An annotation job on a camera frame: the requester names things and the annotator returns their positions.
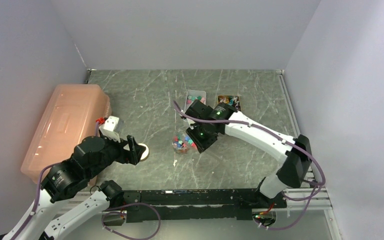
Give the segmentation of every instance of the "gray marble floor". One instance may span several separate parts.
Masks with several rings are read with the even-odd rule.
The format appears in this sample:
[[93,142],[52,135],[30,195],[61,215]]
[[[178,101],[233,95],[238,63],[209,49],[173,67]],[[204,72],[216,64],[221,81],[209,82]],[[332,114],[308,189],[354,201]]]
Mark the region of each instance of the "gray marble floor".
[[113,163],[98,176],[98,184],[114,180],[125,190],[255,188],[276,170],[270,155],[230,136],[219,137],[202,154],[175,153],[173,135],[186,128],[172,101],[184,106],[187,90],[206,91],[211,106],[216,95],[240,95],[245,115],[294,134],[275,71],[98,70],[89,84],[101,86],[110,98],[112,115],[124,120],[120,135],[132,135],[150,148],[149,158],[137,166]]

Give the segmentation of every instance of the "cable clip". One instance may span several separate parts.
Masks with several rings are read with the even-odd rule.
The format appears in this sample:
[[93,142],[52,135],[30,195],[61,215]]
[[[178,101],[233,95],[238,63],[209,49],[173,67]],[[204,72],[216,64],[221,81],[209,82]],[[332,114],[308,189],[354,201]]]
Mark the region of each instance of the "cable clip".
[[180,116],[181,119],[183,119],[183,120],[188,119],[187,117],[183,116],[183,115],[180,114],[179,112],[178,112],[178,114],[179,114],[179,116]]
[[105,118],[100,117],[100,118],[98,118],[98,119],[95,121],[95,123],[104,124],[104,123],[105,123]]

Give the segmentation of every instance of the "small box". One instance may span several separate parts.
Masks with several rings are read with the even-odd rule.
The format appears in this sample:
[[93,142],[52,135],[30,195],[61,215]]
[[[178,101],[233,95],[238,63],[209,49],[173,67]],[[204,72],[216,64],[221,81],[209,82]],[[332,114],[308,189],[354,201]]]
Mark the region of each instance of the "small box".
[[235,107],[238,111],[242,112],[239,95],[218,95],[215,100],[215,105],[217,106],[219,103],[229,104],[230,106]]
[[[186,93],[186,100],[184,102],[184,111],[188,110],[189,106],[194,102],[195,99],[201,101],[201,103],[206,104],[207,102],[207,93],[205,91],[198,90],[188,90]],[[183,122],[185,127],[189,127],[188,121],[185,119]]]

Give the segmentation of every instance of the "white wall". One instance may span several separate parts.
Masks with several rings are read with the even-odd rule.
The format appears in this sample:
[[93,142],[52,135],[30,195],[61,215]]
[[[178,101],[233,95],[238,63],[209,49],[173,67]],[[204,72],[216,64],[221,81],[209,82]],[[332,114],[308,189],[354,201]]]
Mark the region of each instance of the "white wall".
[[0,0],[0,235],[34,199],[20,167],[54,87],[85,77],[49,0]]
[[384,0],[322,0],[285,72],[344,239],[384,239]]
[[52,0],[93,69],[285,69],[320,0]]

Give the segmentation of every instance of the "red connector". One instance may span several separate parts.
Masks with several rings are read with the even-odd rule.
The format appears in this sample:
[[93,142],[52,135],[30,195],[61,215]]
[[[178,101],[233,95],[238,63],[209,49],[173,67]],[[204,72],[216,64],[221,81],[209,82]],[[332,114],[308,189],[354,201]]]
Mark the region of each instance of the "red connector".
[[105,118],[101,117],[101,118],[97,119],[95,122],[99,123],[99,124],[104,124],[105,123]]

